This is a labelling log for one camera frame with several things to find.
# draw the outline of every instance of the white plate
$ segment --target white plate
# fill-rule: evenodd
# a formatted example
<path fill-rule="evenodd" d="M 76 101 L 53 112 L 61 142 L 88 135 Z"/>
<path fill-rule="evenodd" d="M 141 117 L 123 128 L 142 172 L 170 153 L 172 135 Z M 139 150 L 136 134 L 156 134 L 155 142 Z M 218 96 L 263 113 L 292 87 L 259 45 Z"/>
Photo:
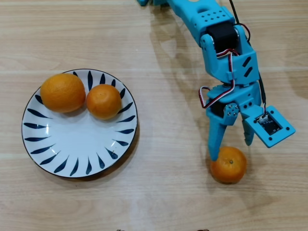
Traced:
<path fill-rule="evenodd" d="M 38 89 L 28 102 L 22 137 L 32 160 L 42 169 L 69 178 L 86 177 L 113 165 L 130 147 L 138 125 L 137 108 L 125 85 L 108 73 L 79 69 L 86 93 L 99 84 L 115 86 L 122 110 L 110 121 L 95 119 L 86 106 L 70 114 L 54 113 L 41 100 Z"/>

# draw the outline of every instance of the wooden table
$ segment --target wooden table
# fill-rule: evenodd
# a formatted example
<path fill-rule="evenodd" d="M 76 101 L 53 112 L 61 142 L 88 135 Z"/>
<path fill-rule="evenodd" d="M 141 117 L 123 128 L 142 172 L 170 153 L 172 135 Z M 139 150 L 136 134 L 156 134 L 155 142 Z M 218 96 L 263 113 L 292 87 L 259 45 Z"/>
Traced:
<path fill-rule="evenodd" d="M 306 231 L 308 1 L 235 5 L 251 28 L 268 104 L 297 133 L 272 149 L 258 138 L 248 148 L 238 119 L 223 145 L 245 152 L 248 172 L 222 185 L 208 172 L 209 120 L 197 93 L 219 83 L 171 10 L 135 0 L 1 0 L 0 230 Z M 32 162 L 20 127 L 42 82 L 76 68 L 120 78 L 134 95 L 140 127 L 115 168 L 65 180 Z"/>

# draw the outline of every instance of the orange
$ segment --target orange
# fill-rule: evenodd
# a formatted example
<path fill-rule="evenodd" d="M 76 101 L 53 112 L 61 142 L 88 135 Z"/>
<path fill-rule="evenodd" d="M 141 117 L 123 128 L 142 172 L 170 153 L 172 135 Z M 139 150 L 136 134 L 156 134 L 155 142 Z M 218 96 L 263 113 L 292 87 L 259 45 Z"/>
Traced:
<path fill-rule="evenodd" d="M 87 107 L 94 117 L 111 119 L 122 108 L 120 93 L 111 85 L 100 84 L 88 93 Z"/>
<path fill-rule="evenodd" d="M 59 113 L 72 112 L 86 100 L 82 81 L 72 74 L 58 74 L 47 79 L 40 88 L 44 105 Z"/>
<path fill-rule="evenodd" d="M 247 160 L 237 148 L 223 147 L 217 161 L 211 162 L 211 173 L 223 183 L 237 183 L 246 173 Z"/>

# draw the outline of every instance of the red wire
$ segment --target red wire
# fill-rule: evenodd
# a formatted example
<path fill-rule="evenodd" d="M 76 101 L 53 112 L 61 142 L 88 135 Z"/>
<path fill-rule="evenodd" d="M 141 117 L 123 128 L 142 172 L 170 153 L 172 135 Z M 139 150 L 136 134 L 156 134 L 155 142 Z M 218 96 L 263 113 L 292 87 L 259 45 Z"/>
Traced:
<path fill-rule="evenodd" d="M 217 56 L 220 57 L 220 56 L 223 56 L 223 55 L 226 55 L 228 52 L 232 52 L 234 53 L 236 56 L 238 56 L 238 52 L 234 49 L 227 49 L 221 53 L 218 53 Z M 203 97 L 202 97 L 202 93 L 201 93 L 201 90 L 203 89 L 200 88 L 199 90 L 199 98 L 200 98 L 200 102 L 201 102 L 201 106 L 204 108 L 204 109 L 207 109 L 209 108 L 210 106 L 212 106 L 214 103 L 216 103 L 218 100 L 220 100 L 222 97 L 224 97 L 225 95 L 229 94 L 230 92 L 232 92 L 235 88 L 235 79 L 234 79 L 234 73 L 233 73 L 233 65 L 232 65 L 232 54 L 229 54 L 229 57 L 228 57 L 228 60 L 229 60 L 229 71 L 232 73 L 232 86 L 229 90 L 227 90 L 226 92 L 220 94 L 219 96 L 217 96 L 216 98 L 214 98 L 211 102 L 209 102 L 208 104 L 204 105 L 204 100 L 203 100 Z"/>

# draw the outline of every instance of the blue robotic arm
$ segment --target blue robotic arm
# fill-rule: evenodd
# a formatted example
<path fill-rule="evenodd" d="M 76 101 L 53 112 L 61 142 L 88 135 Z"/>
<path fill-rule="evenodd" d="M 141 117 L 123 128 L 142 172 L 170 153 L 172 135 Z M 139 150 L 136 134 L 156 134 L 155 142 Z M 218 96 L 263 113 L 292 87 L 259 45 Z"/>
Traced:
<path fill-rule="evenodd" d="M 146 5 L 148 0 L 138 2 Z M 207 105 L 231 90 L 204 107 L 210 119 L 208 148 L 213 161 L 218 158 L 227 126 L 234 124 L 239 113 L 247 145 L 251 145 L 254 134 L 270 148 L 295 133 L 273 106 L 261 107 L 257 54 L 226 7 L 220 7 L 215 0 L 152 0 L 152 4 L 170 5 L 202 48 L 207 73 L 223 83 L 209 91 Z M 232 58 L 231 70 L 229 57 L 218 55 L 226 49 L 239 54 Z"/>

